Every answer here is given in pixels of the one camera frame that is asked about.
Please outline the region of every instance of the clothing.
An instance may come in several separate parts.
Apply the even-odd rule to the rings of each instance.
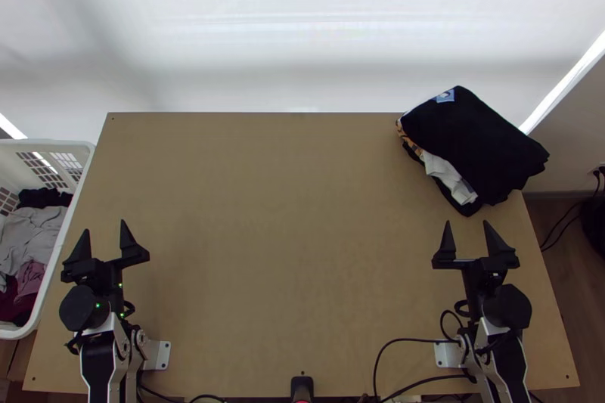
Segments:
[[[65,206],[71,203],[73,195],[67,192],[59,192],[57,189],[23,189],[19,192],[19,208],[39,208],[46,206]]]
[[[467,185],[450,162],[439,156],[433,156],[426,150],[422,153],[422,157],[427,175],[439,178],[459,204],[465,205],[477,199],[476,192]]]
[[[0,293],[0,321],[7,321],[19,327],[24,326],[32,314],[37,295],[29,294],[16,300],[17,280],[9,275],[6,284],[6,291]]]
[[[47,265],[67,208],[21,208],[6,218],[0,238],[0,291],[6,276],[15,275],[29,261]]]
[[[411,149],[411,147],[404,141],[402,143],[403,149],[408,153],[408,155],[415,161],[419,162],[419,164],[424,165],[424,162],[420,160],[420,157]],[[443,197],[456,209],[460,214],[465,217],[471,217],[475,212],[479,211],[481,206],[483,206],[483,202],[481,201],[481,195],[473,203],[467,203],[465,205],[461,205],[459,202],[454,200],[451,196],[451,191],[441,182],[439,178],[434,178],[433,180],[437,187],[441,191]]]
[[[28,294],[38,294],[46,266],[41,263],[30,261],[25,263],[17,272],[17,295],[14,298],[15,302]]]
[[[461,86],[415,107],[400,122],[417,146],[450,162],[491,205],[544,171],[549,157],[537,141]]]
[[[479,195],[472,189],[471,186],[460,176],[456,169],[446,160],[438,156],[433,156],[426,150],[423,150],[415,144],[405,133],[402,128],[401,120],[396,121],[397,133],[403,140],[402,146],[408,152],[410,157],[422,166],[425,167],[425,172],[431,176],[437,187],[442,192],[446,200],[462,215],[466,217],[474,214],[479,210],[483,203],[479,200]],[[430,161],[427,168],[426,157]]]

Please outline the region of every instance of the plastic basket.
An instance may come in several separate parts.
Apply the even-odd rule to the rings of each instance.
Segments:
[[[0,225],[16,209],[23,189],[57,188],[73,194],[29,320],[22,327],[0,322],[0,339],[20,339],[35,330],[94,152],[87,141],[0,140]]]

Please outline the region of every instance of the wooden floor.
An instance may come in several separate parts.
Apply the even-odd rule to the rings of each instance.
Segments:
[[[577,200],[527,200],[538,242]],[[605,259],[590,246],[579,221],[544,252],[567,331],[580,387],[536,391],[544,403],[605,401]]]

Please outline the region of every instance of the blue label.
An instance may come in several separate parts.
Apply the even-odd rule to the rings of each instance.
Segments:
[[[437,104],[441,104],[442,102],[454,102],[456,99],[454,98],[454,90],[449,89],[448,91],[441,93],[439,96],[435,96]]]

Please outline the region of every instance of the tabletop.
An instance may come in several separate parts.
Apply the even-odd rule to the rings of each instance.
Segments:
[[[61,261],[84,228],[93,256],[119,255],[119,220],[150,251],[123,273],[132,322],[170,340],[165,395],[289,395],[304,371],[316,395],[371,393],[380,347],[441,338],[439,315],[464,298],[459,271],[433,270],[446,220],[458,256],[484,256],[482,220],[517,249],[507,282],[530,299],[524,333],[530,389],[578,375],[519,192],[458,214],[402,149],[391,113],[110,113]],[[24,388],[86,392],[58,306],[55,270]],[[380,362],[387,395],[446,374],[430,344],[397,343]],[[476,392],[466,380],[416,392]]]

